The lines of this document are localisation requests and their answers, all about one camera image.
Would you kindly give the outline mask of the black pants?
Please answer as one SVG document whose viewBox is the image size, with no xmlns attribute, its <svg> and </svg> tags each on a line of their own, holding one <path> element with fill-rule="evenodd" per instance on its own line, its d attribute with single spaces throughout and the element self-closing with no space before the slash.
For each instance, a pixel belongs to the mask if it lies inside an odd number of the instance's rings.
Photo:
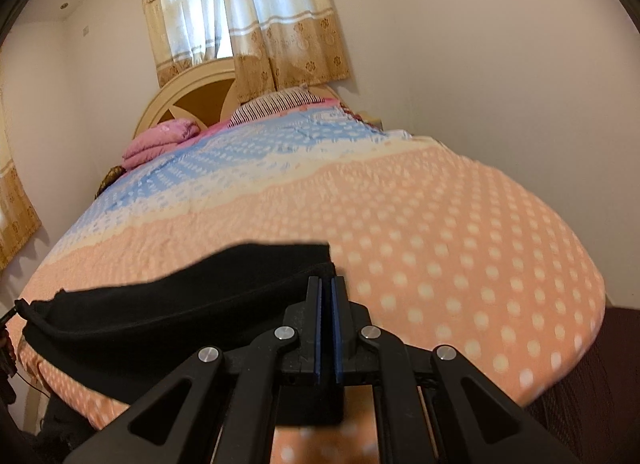
<svg viewBox="0 0 640 464">
<path fill-rule="evenodd" d="M 281 325 L 308 281 L 336 274 L 326 244 L 240 244 L 158 280 L 19 300 L 23 336 L 85 387 L 131 404 L 196 351 Z"/>
</svg>

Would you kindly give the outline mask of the polka dot bed cover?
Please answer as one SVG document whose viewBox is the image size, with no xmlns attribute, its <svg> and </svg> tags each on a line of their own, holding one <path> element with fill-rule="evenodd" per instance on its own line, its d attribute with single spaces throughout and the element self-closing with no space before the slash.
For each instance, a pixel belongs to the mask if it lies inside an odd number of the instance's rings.
<svg viewBox="0 0 640 464">
<path fill-rule="evenodd" d="M 106 189 L 20 300 L 148 283 L 240 244 L 326 244 L 314 372 L 282 387 L 264 463 L 383 463 L 369 385 L 335 369 L 331 283 L 404 343 L 458 349 L 518 406 L 576 366 L 604 317 L 604 282 L 570 227 L 501 171 L 430 138 L 337 110 L 228 129 L 160 155 Z M 88 422 L 66 458 L 134 403 L 94 392 L 36 354 L 17 358 Z"/>
</svg>

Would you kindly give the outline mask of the brown patterned bag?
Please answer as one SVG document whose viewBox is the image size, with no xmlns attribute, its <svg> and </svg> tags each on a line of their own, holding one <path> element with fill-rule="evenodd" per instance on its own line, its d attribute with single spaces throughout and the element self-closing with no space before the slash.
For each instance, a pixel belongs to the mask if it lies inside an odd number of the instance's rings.
<svg viewBox="0 0 640 464">
<path fill-rule="evenodd" d="M 102 179 L 94 198 L 98 198 L 106 189 L 113 185 L 120 177 L 126 173 L 122 166 L 115 166 L 108 170 L 106 176 Z"/>
</svg>

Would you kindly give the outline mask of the beige curtain side window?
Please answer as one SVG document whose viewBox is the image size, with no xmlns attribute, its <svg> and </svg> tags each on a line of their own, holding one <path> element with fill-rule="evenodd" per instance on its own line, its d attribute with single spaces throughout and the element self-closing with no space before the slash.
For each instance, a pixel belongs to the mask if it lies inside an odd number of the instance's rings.
<svg viewBox="0 0 640 464">
<path fill-rule="evenodd" d="M 41 221 L 14 164 L 4 109 L 1 109 L 0 168 L 0 267 L 5 270 L 40 229 Z"/>
</svg>

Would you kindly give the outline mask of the pink bed sheet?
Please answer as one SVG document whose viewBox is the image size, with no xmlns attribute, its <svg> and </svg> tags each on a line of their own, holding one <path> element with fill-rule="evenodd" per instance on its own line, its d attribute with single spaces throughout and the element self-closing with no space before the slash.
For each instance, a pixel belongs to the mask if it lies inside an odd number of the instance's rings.
<svg viewBox="0 0 640 464">
<path fill-rule="evenodd" d="M 360 123 L 363 123 L 364 121 L 361 115 L 353 112 L 343 102 L 338 101 L 337 98 L 324 98 L 320 102 L 292 106 L 286 109 L 281 109 L 279 110 L 279 112 L 273 112 L 273 110 L 271 109 L 266 109 L 265 106 L 256 106 L 253 102 L 248 103 L 248 106 L 250 106 L 249 110 L 242 109 L 242 107 L 240 107 L 235 112 L 232 112 L 232 115 L 229 119 L 221 121 L 221 123 L 213 125 L 212 127 L 207 128 L 205 131 L 198 132 L 197 135 L 193 135 L 193 137 L 188 138 L 186 141 L 180 143 L 179 147 L 190 146 L 192 144 L 198 143 L 198 141 L 213 137 L 214 135 L 218 135 L 218 133 L 220 132 L 226 131 L 228 129 L 233 129 L 241 125 L 259 123 L 259 121 L 266 121 L 269 119 L 298 116 L 300 114 L 303 114 L 303 112 L 337 110 L 337 112 L 339 112 L 341 115 L 345 115 L 349 118 L 360 121 Z"/>
</svg>

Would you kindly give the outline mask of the folded pink blanket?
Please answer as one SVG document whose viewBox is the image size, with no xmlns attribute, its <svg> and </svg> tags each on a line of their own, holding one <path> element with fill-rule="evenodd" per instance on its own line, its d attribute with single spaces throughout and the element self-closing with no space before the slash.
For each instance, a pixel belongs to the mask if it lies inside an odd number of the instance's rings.
<svg viewBox="0 0 640 464">
<path fill-rule="evenodd" d="M 134 170 L 163 153 L 175 150 L 178 145 L 195 138 L 200 132 L 200 127 L 186 118 L 160 123 L 131 141 L 122 154 L 122 168 L 126 171 Z"/>
</svg>

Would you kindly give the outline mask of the striped pillow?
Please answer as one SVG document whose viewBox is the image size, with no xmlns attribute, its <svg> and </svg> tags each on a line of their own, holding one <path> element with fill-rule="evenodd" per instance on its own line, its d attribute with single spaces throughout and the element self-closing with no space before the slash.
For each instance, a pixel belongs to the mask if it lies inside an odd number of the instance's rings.
<svg viewBox="0 0 640 464">
<path fill-rule="evenodd" d="M 299 106 L 322 103 L 323 98 L 302 86 L 267 93 L 235 109 L 229 117 L 229 127 L 251 123 Z"/>
</svg>

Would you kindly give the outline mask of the beige wooden headboard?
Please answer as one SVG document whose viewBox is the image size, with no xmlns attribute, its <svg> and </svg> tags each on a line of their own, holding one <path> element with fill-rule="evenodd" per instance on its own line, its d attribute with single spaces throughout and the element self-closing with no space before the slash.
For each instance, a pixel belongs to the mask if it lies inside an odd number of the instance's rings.
<svg viewBox="0 0 640 464">
<path fill-rule="evenodd" d="M 186 118 L 205 130 L 240 106 L 232 58 L 212 60 L 172 78 L 152 98 L 134 137 L 169 118 Z"/>
</svg>

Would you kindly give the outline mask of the beige curtain back window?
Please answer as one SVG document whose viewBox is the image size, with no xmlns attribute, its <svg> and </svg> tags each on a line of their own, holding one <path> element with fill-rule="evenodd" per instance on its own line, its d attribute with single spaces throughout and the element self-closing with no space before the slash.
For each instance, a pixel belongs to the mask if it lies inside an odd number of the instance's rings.
<svg viewBox="0 0 640 464">
<path fill-rule="evenodd" d="M 230 57 L 240 102 L 346 80 L 332 0 L 142 0 L 158 83 Z"/>
</svg>

